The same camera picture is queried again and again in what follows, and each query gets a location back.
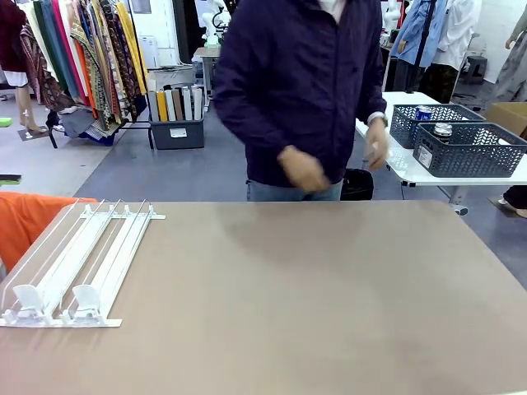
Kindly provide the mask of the person's right hand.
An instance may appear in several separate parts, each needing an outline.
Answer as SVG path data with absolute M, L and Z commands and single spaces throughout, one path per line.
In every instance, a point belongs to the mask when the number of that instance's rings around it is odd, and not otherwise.
M 322 192 L 330 186 L 319 161 L 294 146 L 286 146 L 277 161 L 291 184 L 305 193 Z

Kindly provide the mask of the person's left hand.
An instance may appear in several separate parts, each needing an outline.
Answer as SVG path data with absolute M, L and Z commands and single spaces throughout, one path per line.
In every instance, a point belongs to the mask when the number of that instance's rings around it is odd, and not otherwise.
M 389 140 L 385 121 L 382 118 L 373 119 L 366 132 L 366 158 L 370 170 L 379 169 L 387 159 Z

